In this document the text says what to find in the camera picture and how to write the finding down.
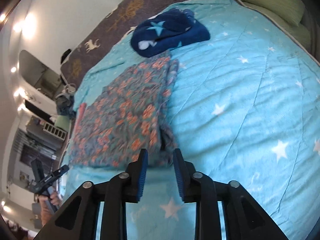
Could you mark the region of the person's left hand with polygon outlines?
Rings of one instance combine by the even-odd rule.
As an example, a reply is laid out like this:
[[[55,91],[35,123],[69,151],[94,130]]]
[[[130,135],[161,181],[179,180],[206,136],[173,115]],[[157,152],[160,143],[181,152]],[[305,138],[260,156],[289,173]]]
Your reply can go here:
[[[38,196],[42,217],[56,213],[62,203],[59,193],[52,186],[47,189],[47,193],[47,196]]]

